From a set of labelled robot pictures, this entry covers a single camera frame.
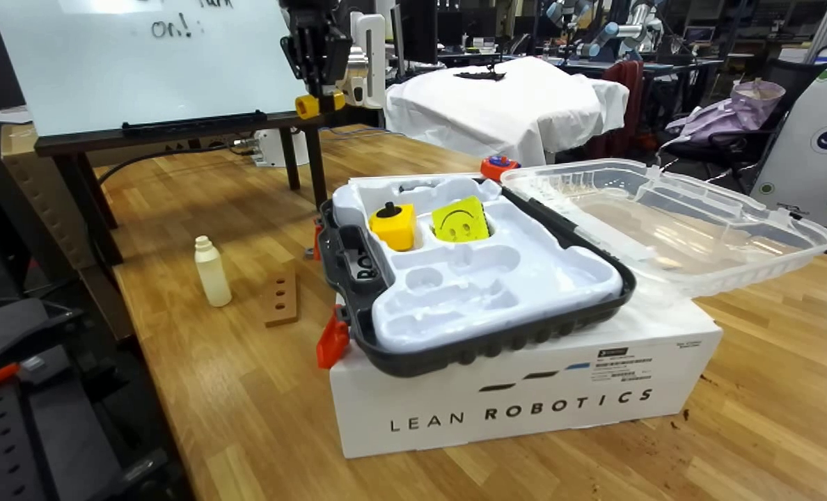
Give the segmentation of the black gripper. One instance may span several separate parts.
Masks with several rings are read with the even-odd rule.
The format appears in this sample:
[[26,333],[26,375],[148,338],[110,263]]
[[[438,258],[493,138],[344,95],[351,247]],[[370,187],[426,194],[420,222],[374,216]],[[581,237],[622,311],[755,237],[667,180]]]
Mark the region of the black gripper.
[[294,74],[309,88],[309,66],[327,66],[327,82],[341,82],[349,66],[351,39],[347,0],[281,0],[288,35],[284,59]]

